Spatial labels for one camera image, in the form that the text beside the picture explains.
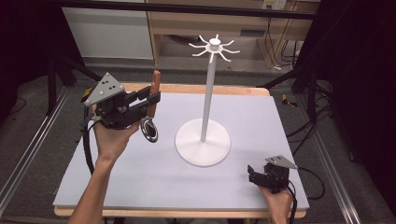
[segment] round white base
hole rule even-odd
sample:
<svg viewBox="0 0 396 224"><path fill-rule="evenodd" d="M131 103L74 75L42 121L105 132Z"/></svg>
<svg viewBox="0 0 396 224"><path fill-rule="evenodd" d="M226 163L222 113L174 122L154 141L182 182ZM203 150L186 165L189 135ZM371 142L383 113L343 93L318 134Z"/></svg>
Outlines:
<svg viewBox="0 0 396 224"><path fill-rule="evenodd" d="M201 142L201 131L202 119L190 120L180 127L176 135L176 148L180 156L197 166L211 166L222 161L231 147L227 130L210 119L204 142Z"/></svg>

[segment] forearm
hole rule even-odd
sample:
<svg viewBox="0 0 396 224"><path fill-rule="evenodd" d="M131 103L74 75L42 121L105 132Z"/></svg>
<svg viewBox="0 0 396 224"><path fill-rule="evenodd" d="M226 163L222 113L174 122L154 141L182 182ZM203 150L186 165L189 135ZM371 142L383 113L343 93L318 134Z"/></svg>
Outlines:
<svg viewBox="0 0 396 224"><path fill-rule="evenodd" d="M95 171L68 223L101 223L108 180L114 162L97 161Z"/></svg>

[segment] orange handle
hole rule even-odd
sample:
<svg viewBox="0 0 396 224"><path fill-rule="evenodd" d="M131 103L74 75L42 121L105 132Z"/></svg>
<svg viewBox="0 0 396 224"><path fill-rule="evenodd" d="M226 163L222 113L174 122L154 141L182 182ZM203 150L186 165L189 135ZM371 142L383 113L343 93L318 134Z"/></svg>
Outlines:
<svg viewBox="0 0 396 224"><path fill-rule="evenodd" d="M152 74L152 80L151 80L151 89L149 91L149 94L152 95L160 90L160 82L161 82L161 72L158 70L154 70L154 73ZM155 116L155 109L157 108L157 104L151 105L148 109L148 117L149 118L154 118Z"/></svg>

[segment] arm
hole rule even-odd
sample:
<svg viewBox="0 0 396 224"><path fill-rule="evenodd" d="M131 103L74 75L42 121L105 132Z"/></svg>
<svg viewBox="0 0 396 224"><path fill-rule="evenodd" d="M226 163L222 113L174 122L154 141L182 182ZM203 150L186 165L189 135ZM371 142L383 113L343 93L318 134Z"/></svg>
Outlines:
<svg viewBox="0 0 396 224"><path fill-rule="evenodd" d="M101 123L93 126L98 146L95 170L68 223L101 223L111 170L139 123L124 130L107 129Z"/></svg>
<svg viewBox="0 0 396 224"><path fill-rule="evenodd" d="M288 214L292 202L290 193L286 189L283 189L276 194L273 194L269 189L260 186L259 189L268 203L268 210L275 224L288 223Z"/></svg>

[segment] white mug tree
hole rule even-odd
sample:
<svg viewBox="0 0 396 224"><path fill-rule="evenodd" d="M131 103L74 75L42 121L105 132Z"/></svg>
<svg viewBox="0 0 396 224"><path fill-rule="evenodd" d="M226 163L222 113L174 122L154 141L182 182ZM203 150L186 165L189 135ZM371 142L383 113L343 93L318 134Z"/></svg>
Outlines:
<svg viewBox="0 0 396 224"><path fill-rule="evenodd" d="M190 120L180 127L176 136L176 147L180 156L189 163L197 166L211 166L222 161L231 147L231 139L227 130L221 124L209 119L217 54L225 61L230 62L221 52L238 53L239 50L230 51L225 49L224 46L231 45L233 41L221 45L219 35L216 35L216 38L211 38L209 42L205 41L201 36L199 37L206 45L194 46L190 44L190 46L205 50L198 54L192 54L192 56L201 56L206 52L210 53L206 78L204 116L202 119Z"/></svg>

